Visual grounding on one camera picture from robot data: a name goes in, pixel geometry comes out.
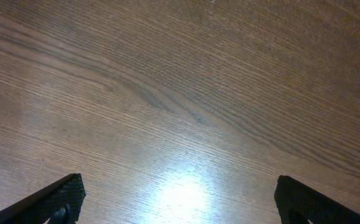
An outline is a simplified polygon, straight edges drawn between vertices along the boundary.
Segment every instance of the black object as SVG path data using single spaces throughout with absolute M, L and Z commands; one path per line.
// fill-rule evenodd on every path
M 0 224 L 69 224 L 79 219 L 86 197 L 80 174 L 69 174 L 31 196 L 0 211 Z
M 360 224 L 360 214 L 288 176 L 279 177 L 274 197 L 282 224 Z

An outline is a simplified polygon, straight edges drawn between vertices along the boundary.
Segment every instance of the wood grain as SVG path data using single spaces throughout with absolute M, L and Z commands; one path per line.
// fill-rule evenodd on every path
M 360 213 L 360 1 L 0 1 L 0 210 L 71 172 L 79 223 Z

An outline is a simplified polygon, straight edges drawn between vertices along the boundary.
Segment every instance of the dark wood grain streak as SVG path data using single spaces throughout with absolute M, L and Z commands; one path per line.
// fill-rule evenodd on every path
M 360 212 L 360 2 L 0 1 L 0 209 L 70 172 L 80 223 Z

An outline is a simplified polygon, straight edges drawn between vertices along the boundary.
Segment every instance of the wooden surface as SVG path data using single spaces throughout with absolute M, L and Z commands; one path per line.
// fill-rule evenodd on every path
M 0 210 L 72 172 L 79 223 L 360 213 L 360 1 L 0 1 Z

